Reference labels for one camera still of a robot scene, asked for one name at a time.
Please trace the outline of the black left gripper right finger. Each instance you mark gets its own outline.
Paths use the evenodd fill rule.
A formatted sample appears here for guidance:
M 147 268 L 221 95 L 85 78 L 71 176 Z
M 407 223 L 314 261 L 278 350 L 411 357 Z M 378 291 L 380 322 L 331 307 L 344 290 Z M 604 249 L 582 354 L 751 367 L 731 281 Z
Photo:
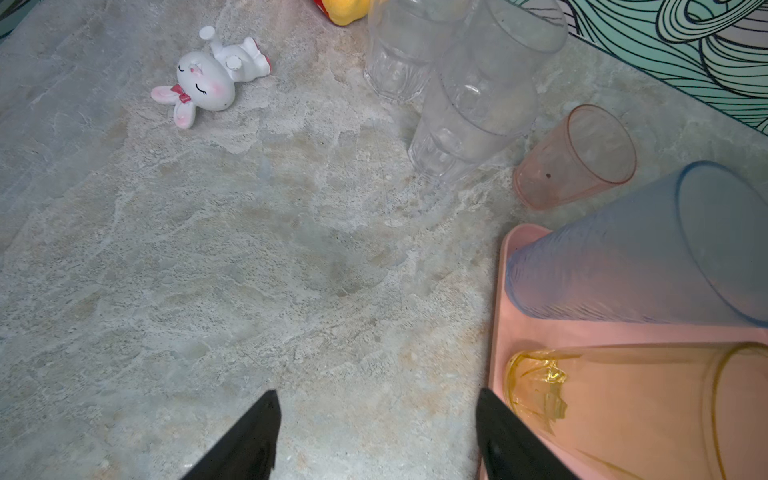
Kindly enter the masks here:
M 480 390 L 475 421 L 490 480 L 577 479 L 489 388 Z

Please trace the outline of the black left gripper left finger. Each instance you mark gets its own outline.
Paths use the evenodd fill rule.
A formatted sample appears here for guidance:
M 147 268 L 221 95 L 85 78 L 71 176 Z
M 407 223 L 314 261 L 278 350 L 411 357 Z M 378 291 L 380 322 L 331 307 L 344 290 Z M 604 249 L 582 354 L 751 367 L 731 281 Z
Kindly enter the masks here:
M 281 418 L 277 391 L 266 391 L 182 479 L 267 480 L 275 467 Z

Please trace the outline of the yellow plastic tumbler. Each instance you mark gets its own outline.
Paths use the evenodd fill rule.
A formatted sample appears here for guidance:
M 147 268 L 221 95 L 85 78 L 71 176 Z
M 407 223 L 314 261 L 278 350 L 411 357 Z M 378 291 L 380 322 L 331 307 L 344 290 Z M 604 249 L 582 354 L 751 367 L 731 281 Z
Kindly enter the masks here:
M 537 435 L 612 479 L 763 479 L 764 344 L 523 351 L 504 396 Z

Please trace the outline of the blue textured plastic tumbler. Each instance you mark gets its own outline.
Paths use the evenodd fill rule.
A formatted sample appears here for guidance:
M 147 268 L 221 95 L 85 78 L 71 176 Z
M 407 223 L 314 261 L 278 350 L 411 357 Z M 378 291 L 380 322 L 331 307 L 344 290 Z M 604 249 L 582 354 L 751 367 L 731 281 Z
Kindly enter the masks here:
M 767 202 L 694 162 L 518 249 L 505 276 L 533 318 L 762 328 Z

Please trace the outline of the clear faceted glass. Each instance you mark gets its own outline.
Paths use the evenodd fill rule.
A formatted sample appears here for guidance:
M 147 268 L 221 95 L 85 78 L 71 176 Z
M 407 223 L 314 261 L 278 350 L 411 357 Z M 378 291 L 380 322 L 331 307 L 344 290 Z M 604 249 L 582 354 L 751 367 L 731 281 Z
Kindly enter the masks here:
M 529 79 L 567 39 L 566 16 L 556 1 L 478 1 L 443 56 L 441 75 L 501 84 Z
M 538 113 L 538 94 L 527 73 L 509 82 L 477 68 L 433 73 L 421 118 L 408 147 L 415 170 L 436 183 L 457 182 L 525 135 Z
M 364 77 L 373 90 L 398 103 L 415 98 L 471 5 L 467 0 L 372 1 Z

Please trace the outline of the pink plastic tray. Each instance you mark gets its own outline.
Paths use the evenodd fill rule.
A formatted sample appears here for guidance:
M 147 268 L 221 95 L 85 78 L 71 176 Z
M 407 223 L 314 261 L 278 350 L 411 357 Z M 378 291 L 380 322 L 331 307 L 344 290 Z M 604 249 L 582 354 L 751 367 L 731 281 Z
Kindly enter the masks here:
M 509 359 L 524 350 L 593 345 L 767 342 L 767 331 L 755 327 L 552 320 L 526 316 L 505 293 L 507 259 L 518 249 L 549 233 L 548 229 L 536 224 L 520 224 L 501 242 L 488 369 L 488 387 L 499 398 L 504 397 L 505 369 Z

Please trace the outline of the pink plastic cup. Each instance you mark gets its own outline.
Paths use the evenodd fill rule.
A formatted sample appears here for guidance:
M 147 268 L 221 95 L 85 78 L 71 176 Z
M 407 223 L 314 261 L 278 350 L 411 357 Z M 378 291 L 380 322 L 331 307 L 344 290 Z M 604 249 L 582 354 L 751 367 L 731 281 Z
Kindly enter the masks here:
M 636 148 L 623 124 L 583 104 L 515 168 L 513 186 L 524 205 L 543 211 L 623 185 L 636 170 Z

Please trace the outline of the white bunny figurine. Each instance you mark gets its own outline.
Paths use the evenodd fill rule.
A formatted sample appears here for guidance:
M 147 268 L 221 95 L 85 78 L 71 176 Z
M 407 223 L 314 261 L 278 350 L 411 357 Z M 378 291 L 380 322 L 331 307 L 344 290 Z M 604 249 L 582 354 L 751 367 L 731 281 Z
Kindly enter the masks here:
M 236 84 L 272 72 L 269 58 L 251 37 L 239 44 L 224 45 L 212 26 L 202 27 L 199 36 L 211 51 L 185 54 L 176 64 L 177 82 L 151 91 L 155 102 L 174 107 L 173 120 L 181 129 L 193 126 L 199 109 L 218 112 L 229 108 L 235 100 Z

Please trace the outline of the yellow plush duck toy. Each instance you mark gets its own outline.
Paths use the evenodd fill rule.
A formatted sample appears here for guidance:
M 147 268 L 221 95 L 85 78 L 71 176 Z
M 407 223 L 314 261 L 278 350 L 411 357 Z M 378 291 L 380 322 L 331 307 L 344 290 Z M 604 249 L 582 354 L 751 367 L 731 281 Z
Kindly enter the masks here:
M 368 14 L 370 1 L 315 0 L 315 4 L 332 23 L 347 26 Z

